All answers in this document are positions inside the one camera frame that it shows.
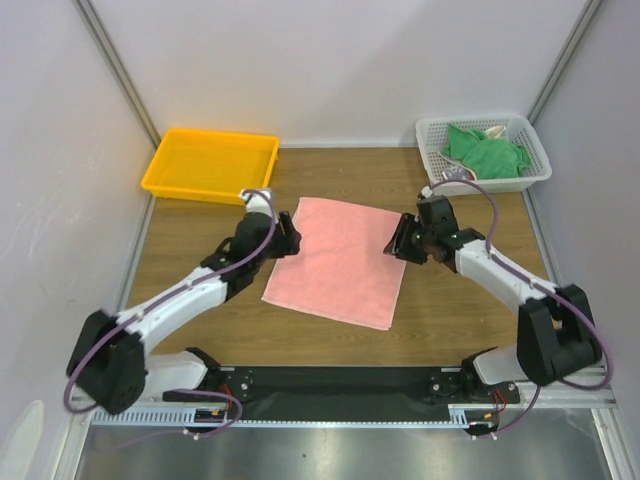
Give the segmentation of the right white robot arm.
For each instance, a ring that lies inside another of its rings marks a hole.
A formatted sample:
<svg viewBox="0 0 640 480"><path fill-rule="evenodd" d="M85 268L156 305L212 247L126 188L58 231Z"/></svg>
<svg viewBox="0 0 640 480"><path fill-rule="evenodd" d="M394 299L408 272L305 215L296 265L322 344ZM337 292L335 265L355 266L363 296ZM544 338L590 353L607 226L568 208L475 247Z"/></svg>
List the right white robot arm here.
<svg viewBox="0 0 640 480"><path fill-rule="evenodd" d="M463 395L481 402L497 384L528 380L539 387L591 367L603 349L585 292L559 287L501 254L473 228L459 227L444 196L422 197L416 213L404 213L384 252L422 265L429 259L483 287L516 317L516 343L471 355L460 377Z"/></svg>

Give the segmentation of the green towel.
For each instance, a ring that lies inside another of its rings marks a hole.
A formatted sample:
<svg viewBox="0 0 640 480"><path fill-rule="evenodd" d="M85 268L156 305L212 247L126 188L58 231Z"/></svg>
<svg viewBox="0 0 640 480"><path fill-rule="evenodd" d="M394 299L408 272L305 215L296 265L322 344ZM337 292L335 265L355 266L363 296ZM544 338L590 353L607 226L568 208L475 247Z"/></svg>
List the green towel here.
<svg viewBox="0 0 640 480"><path fill-rule="evenodd" d="M441 153L473 170L477 180L521 177L532 166L526 148L508 139L505 125L477 130L449 124L447 134Z"/></svg>

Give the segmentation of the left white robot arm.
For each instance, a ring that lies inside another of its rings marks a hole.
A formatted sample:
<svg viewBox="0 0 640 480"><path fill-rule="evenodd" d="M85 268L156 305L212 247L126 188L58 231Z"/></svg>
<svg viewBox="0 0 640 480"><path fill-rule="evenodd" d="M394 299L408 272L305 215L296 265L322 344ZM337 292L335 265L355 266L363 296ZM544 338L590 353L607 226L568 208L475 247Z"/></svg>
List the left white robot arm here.
<svg viewBox="0 0 640 480"><path fill-rule="evenodd" d="M154 348L250 286L265 262L298 254L300 241L288 212L276 217L248 213L234 235L176 285L114 315L93 312L85 320L66 369L66 410L80 411L71 404L75 387L111 415L126 411L145 396L160 395L169 401L214 397L222 383L217 361L196 347L175 355L156 355Z"/></svg>

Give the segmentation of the yellow plastic tray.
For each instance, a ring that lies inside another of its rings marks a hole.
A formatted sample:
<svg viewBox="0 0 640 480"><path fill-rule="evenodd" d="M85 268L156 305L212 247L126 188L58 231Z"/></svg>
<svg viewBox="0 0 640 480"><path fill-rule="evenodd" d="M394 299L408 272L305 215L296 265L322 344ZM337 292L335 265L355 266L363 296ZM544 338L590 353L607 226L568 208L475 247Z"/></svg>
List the yellow plastic tray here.
<svg viewBox="0 0 640 480"><path fill-rule="evenodd" d="M158 198L240 205L243 190L270 184L279 146L276 136L171 128L141 187Z"/></svg>

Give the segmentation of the pink towel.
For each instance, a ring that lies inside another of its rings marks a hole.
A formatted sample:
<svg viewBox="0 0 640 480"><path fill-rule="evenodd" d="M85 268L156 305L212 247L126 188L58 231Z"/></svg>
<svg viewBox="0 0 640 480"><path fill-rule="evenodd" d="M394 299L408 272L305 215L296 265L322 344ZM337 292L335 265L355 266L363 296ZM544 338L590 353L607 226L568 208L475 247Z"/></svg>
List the pink towel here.
<svg viewBox="0 0 640 480"><path fill-rule="evenodd" d="M405 263L383 253L401 215L302 197L293 222L300 252L276 262L262 300L290 310L386 331Z"/></svg>

